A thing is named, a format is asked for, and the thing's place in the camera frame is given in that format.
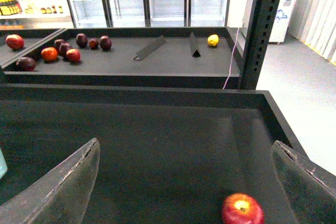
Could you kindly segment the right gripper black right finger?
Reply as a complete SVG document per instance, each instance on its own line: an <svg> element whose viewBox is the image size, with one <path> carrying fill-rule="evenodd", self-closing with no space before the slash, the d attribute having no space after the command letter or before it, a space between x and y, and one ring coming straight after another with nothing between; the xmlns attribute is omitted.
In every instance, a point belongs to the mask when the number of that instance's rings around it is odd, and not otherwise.
<svg viewBox="0 0 336 224"><path fill-rule="evenodd" d="M335 175L280 141L271 156L298 223L335 223Z"/></svg>

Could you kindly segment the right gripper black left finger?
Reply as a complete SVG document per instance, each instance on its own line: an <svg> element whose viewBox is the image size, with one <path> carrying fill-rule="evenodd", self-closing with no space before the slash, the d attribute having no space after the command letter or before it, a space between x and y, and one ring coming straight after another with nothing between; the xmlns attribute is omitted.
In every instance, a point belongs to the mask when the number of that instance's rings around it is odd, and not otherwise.
<svg viewBox="0 0 336 224"><path fill-rule="evenodd" d="M1 223L81 223L94 188L100 144L91 139L1 205Z"/></svg>

